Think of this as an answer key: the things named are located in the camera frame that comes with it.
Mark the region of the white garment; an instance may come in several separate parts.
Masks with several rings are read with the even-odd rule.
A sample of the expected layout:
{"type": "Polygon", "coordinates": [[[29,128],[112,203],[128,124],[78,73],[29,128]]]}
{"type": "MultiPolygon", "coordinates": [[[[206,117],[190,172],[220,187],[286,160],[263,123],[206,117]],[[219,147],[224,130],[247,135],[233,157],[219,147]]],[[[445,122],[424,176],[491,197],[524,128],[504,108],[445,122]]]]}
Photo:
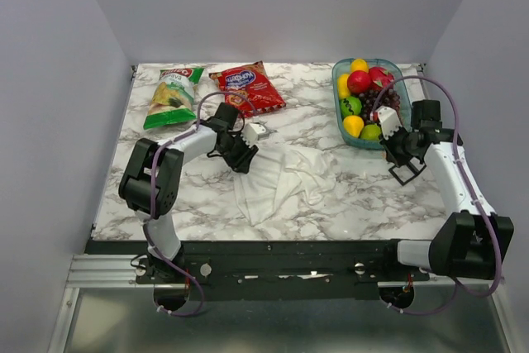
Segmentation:
{"type": "Polygon", "coordinates": [[[236,205],[252,226],[274,216],[294,195],[316,205],[336,186],[334,155],[295,145],[263,145],[246,174],[234,177],[236,205]]]}

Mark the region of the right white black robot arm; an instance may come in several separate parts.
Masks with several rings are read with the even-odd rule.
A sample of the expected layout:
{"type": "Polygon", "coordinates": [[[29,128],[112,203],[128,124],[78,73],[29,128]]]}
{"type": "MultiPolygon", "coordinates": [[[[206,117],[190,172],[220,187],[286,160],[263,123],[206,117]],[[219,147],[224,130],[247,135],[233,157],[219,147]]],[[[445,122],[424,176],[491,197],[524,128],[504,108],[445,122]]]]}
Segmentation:
{"type": "Polygon", "coordinates": [[[406,129],[396,110],[379,107],[374,120],[381,128],[380,143],[394,168],[413,174],[417,160],[431,171],[445,205],[447,219],[432,240],[400,240],[380,262],[382,274],[401,279],[410,266],[452,278],[493,280],[500,275],[514,226],[480,192],[466,161],[462,140],[441,122],[441,105],[421,100],[412,105],[406,129]]]}

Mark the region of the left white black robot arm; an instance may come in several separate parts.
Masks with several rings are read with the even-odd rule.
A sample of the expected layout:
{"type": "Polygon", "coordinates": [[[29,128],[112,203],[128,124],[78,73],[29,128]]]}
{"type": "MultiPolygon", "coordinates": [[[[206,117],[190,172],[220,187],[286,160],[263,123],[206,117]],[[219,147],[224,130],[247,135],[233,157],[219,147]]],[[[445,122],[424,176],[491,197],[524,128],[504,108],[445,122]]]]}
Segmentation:
{"type": "Polygon", "coordinates": [[[155,273],[166,283],[177,281],[184,273],[178,258],[182,243],[171,215],[183,167],[206,155],[222,158],[236,173],[248,173],[265,128],[244,122],[235,130],[240,117],[237,108],[221,103],[212,117],[198,119],[175,138],[164,143],[141,138],[133,147],[118,194],[139,219],[148,253],[157,259],[155,273]]]}

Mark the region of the green apple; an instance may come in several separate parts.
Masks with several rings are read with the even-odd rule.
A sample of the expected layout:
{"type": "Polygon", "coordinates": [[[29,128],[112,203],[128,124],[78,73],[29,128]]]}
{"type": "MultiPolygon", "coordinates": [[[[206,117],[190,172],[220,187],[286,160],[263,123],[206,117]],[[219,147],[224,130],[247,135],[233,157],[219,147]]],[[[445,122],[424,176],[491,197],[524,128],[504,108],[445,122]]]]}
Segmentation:
{"type": "Polygon", "coordinates": [[[364,141],[379,141],[379,136],[382,133],[381,128],[377,124],[369,124],[364,126],[360,133],[360,139],[364,141]]]}

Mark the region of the dark grape bunch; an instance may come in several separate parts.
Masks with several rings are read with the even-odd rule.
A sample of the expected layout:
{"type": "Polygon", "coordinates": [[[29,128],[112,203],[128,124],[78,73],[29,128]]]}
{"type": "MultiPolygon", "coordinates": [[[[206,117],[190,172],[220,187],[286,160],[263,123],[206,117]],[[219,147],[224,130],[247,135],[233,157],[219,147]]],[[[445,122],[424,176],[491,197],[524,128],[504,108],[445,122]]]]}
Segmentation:
{"type": "MultiPolygon", "coordinates": [[[[370,89],[358,95],[358,99],[361,102],[362,108],[360,111],[360,117],[363,119],[365,124],[371,124],[370,113],[373,111],[374,102],[379,96],[379,91],[370,89]]],[[[390,89],[384,93],[378,102],[378,106],[386,106],[395,109],[400,114],[400,96],[394,89],[390,89]]]]}

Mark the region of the green lime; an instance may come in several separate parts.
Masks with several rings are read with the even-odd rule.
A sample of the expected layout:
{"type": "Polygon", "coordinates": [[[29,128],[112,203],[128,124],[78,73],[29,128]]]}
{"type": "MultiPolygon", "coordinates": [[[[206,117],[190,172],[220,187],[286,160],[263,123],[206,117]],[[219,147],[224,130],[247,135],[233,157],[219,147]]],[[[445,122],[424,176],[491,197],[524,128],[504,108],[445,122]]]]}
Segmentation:
{"type": "Polygon", "coordinates": [[[362,112],[362,102],[354,96],[342,98],[339,101],[341,117],[345,118],[348,116],[359,116],[362,112]]]}

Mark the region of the red snack bag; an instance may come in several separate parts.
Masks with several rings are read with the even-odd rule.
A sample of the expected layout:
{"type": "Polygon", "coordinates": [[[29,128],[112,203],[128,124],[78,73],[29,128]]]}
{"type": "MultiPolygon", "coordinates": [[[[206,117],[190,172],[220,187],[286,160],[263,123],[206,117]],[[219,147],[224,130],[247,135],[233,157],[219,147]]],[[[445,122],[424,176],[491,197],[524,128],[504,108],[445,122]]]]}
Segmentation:
{"type": "Polygon", "coordinates": [[[269,80],[262,61],[211,72],[209,78],[225,93],[225,102],[236,107],[244,117],[274,112],[286,106],[269,80]]]}

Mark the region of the red apple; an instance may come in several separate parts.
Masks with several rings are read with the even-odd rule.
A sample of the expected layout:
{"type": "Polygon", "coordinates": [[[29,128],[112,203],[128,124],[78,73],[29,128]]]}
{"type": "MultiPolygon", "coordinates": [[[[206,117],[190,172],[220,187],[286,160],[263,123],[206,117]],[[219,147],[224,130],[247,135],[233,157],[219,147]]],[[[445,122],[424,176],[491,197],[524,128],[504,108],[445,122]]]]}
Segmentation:
{"type": "Polygon", "coordinates": [[[368,72],[356,70],[349,75],[347,79],[347,88],[351,94],[357,95],[367,91],[371,82],[372,80],[368,72]]]}

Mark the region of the yellow lemon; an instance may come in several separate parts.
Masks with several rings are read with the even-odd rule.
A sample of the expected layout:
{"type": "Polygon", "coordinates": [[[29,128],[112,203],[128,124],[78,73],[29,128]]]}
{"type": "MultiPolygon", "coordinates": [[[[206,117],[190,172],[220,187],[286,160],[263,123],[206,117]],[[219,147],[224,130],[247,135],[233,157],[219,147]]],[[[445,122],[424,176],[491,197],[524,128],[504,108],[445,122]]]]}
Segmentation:
{"type": "Polygon", "coordinates": [[[350,96],[350,90],[348,88],[349,74],[341,74],[336,81],[336,91],[340,100],[350,96]]]}

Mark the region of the green chips bag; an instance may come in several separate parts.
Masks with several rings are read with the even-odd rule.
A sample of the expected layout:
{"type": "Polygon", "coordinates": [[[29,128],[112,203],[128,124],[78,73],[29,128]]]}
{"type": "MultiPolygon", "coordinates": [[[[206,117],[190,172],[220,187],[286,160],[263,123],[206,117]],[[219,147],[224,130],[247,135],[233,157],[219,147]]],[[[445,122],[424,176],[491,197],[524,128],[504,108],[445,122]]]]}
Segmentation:
{"type": "Polygon", "coordinates": [[[150,130],[195,120],[195,91],[203,71],[199,67],[162,69],[143,128],[150,130]]]}

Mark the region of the orange fruit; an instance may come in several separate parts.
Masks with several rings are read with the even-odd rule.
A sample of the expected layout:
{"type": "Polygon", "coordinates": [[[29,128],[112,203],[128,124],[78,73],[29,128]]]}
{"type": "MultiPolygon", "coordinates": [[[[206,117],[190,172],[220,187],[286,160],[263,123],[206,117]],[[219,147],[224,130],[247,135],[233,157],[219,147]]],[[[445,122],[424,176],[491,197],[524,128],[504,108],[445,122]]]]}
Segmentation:
{"type": "Polygon", "coordinates": [[[354,73],[357,71],[362,71],[365,73],[369,72],[369,65],[364,59],[354,59],[350,63],[350,72],[354,73]]]}

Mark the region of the teal plastic fruit basket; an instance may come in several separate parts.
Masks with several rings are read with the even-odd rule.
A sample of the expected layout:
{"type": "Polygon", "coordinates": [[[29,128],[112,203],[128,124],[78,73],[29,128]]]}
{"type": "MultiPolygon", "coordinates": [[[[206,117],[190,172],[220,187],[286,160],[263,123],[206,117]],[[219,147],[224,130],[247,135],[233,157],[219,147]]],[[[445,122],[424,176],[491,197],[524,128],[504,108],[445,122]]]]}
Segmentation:
{"type": "MultiPolygon", "coordinates": [[[[332,69],[334,103],[336,108],[336,119],[338,123],[338,128],[343,141],[347,145],[366,150],[382,150],[383,147],[379,144],[379,141],[364,141],[360,138],[354,138],[345,131],[342,125],[342,121],[344,118],[341,117],[341,110],[339,105],[340,99],[338,98],[336,91],[336,81],[341,74],[351,74],[350,63],[352,62],[352,60],[354,59],[341,60],[337,62],[332,69]]],[[[404,81],[398,82],[396,79],[401,78],[403,76],[402,71],[397,65],[388,60],[367,59],[366,62],[368,63],[369,68],[374,66],[380,66],[387,69],[394,76],[394,81],[379,91],[379,96],[374,102],[373,111],[379,107],[378,102],[384,95],[384,93],[390,89],[394,89],[400,96],[400,114],[398,114],[398,116],[403,126],[409,129],[411,127],[412,103],[418,99],[424,98],[421,84],[417,81],[412,81],[411,83],[406,83],[404,81]]]]}

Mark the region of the black square frame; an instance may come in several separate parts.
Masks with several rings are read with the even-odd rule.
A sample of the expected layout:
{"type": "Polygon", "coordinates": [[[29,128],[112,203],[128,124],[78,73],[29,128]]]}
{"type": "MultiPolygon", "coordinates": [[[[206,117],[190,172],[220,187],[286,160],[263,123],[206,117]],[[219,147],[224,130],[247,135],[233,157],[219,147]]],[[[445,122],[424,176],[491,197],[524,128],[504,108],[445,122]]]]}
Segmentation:
{"type": "Polygon", "coordinates": [[[410,159],[405,165],[392,165],[388,171],[401,186],[405,186],[417,179],[426,168],[427,165],[419,160],[410,159]]]}

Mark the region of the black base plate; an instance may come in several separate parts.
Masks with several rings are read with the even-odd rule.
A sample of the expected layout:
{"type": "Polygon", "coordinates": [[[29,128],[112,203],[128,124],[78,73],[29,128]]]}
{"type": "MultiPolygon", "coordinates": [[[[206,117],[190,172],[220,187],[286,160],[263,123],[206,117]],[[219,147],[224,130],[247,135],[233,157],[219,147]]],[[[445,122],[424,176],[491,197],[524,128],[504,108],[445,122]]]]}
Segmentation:
{"type": "Polygon", "coordinates": [[[430,274],[491,279],[491,255],[475,241],[185,241],[172,265],[141,241],[90,241],[90,255],[132,255],[135,283],[155,301],[354,298],[407,308],[414,281],[430,274]]]}

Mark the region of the aluminium rail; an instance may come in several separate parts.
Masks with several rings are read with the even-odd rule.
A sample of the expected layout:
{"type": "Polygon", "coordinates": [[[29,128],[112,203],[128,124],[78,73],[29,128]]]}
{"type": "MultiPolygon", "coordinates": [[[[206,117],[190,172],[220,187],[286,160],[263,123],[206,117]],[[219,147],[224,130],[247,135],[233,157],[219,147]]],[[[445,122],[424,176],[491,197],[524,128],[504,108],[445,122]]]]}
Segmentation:
{"type": "MultiPolygon", "coordinates": [[[[74,255],[70,263],[69,273],[66,281],[67,288],[159,288],[159,289],[184,289],[186,285],[182,279],[183,276],[175,276],[176,281],[161,281],[156,276],[140,275],[141,271],[131,266],[131,259],[134,255],[74,255]]],[[[243,284],[247,281],[318,281],[330,283],[333,281],[334,274],[318,273],[310,271],[308,274],[301,275],[243,275],[235,277],[235,284],[243,284]]],[[[422,285],[452,285],[452,281],[445,276],[428,274],[428,279],[419,279],[419,276],[426,276],[419,271],[412,273],[414,286],[422,285]]],[[[381,281],[373,276],[368,276],[367,280],[374,282],[378,287],[397,287],[407,284],[407,276],[398,281],[381,281]]],[[[480,279],[465,279],[461,282],[469,288],[489,287],[492,281],[480,279]]]]}

